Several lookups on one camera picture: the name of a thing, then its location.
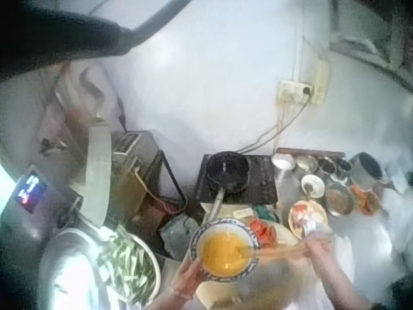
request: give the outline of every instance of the white bowl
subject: white bowl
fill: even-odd
[[[223,231],[236,234],[244,240],[247,246],[259,249],[257,236],[243,222],[235,218],[217,218],[216,220],[210,221],[201,226],[192,236],[192,239],[190,241],[191,259],[196,260],[197,257],[201,255],[204,242],[208,239],[208,237]],[[205,270],[205,268],[204,271],[206,272],[206,277],[209,280],[216,282],[234,282],[248,276],[254,270],[257,264],[258,259],[250,259],[241,272],[235,274],[234,276],[228,277],[216,276],[210,273],[208,270]]]
[[[324,196],[325,185],[321,178],[313,174],[307,174],[301,179],[301,188],[305,193],[305,185],[310,184],[312,186],[311,198],[320,198]]]

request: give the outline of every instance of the steel pot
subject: steel pot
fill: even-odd
[[[365,152],[355,155],[351,162],[353,164],[350,173],[351,180],[362,191],[371,191],[383,177],[380,164]]]

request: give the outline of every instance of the power cord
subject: power cord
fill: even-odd
[[[300,111],[291,119],[291,121],[288,122],[287,125],[285,125],[285,127],[283,127],[279,132],[276,132],[271,138],[268,138],[267,140],[265,140],[265,141],[262,142],[261,144],[257,145],[256,147],[253,147],[252,149],[247,149],[247,147],[249,147],[249,146],[247,146],[247,147],[244,147],[244,148],[238,150],[237,152],[239,152],[240,154],[246,154],[246,153],[252,152],[253,150],[257,150],[257,149],[259,149],[260,147],[263,147],[263,146],[266,145],[267,143],[269,143],[269,142],[271,142],[272,140],[274,140],[274,139],[275,139],[276,137],[278,137],[285,129],[287,129],[287,128],[298,118],[298,116],[304,111],[305,107],[308,105],[308,103],[309,103],[310,100],[311,100],[312,94],[311,94],[310,88],[305,87],[305,88],[303,89],[303,93],[304,93],[305,95],[308,95],[307,100],[305,101],[305,103],[304,103],[303,107],[300,109]],[[267,133],[270,132],[271,130],[272,130],[272,129],[270,129],[270,130],[266,131],[264,134],[260,135],[260,137],[259,137],[259,139],[258,139],[257,141],[259,141],[265,134],[267,134]]]
[[[247,150],[247,149],[249,149],[250,147],[253,147],[254,145],[258,144],[258,142],[259,142],[262,138],[264,138],[265,135],[267,135],[268,133],[272,132],[275,128],[277,128],[277,125],[278,125],[278,123],[276,123],[273,127],[271,127],[270,129],[268,129],[268,130],[267,130],[266,132],[264,132],[262,135],[260,135],[260,136],[258,137],[258,139],[257,139],[254,143],[251,143],[251,144],[247,145],[246,147],[243,147],[242,149],[236,150],[235,152],[240,153],[240,152],[242,152],[243,150]]]

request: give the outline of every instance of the cooking ingredients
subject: cooking ingredients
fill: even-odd
[[[348,205],[352,203],[348,197],[337,189],[327,191],[326,199],[329,207],[340,214],[345,213]]]
[[[300,200],[291,208],[288,214],[290,230],[297,238],[301,239],[303,237],[303,226],[309,220],[327,225],[327,214],[323,207],[315,201]]]
[[[215,276],[234,276],[247,265],[240,249],[247,247],[239,236],[218,232],[205,240],[202,250],[203,267]]]
[[[258,237],[261,247],[277,246],[277,232],[274,226],[268,225],[259,219],[252,220],[249,226]]]
[[[101,247],[99,271],[109,274],[106,283],[131,304],[146,304],[155,286],[155,269],[148,253],[123,229]]]
[[[363,192],[359,187],[353,185],[351,190],[358,200],[358,211],[365,216],[373,216],[381,208],[380,200],[375,192]]]

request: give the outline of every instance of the white wall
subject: white wall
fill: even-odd
[[[158,1],[109,1],[98,16],[133,28]],[[123,98],[129,129],[153,130],[190,189],[204,153],[253,142],[276,121],[277,82],[292,79],[299,1],[193,0],[170,24],[122,57],[103,61]],[[328,46],[328,1],[306,0],[304,33]],[[304,43],[301,80],[316,59]],[[381,72],[335,53],[326,102],[309,107],[279,144],[367,151],[386,164],[410,154],[413,99]],[[272,144],[256,154],[272,152]]]

